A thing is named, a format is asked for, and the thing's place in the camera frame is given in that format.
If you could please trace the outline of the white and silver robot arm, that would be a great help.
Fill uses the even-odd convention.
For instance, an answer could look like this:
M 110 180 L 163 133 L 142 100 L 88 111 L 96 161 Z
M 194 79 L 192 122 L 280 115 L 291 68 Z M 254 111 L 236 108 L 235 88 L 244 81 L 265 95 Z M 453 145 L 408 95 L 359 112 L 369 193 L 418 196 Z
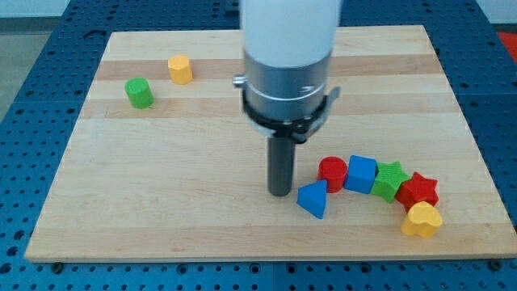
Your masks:
M 339 0 L 242 0 L 244 112 L 268 137 L 302 144 L 325 122 Z

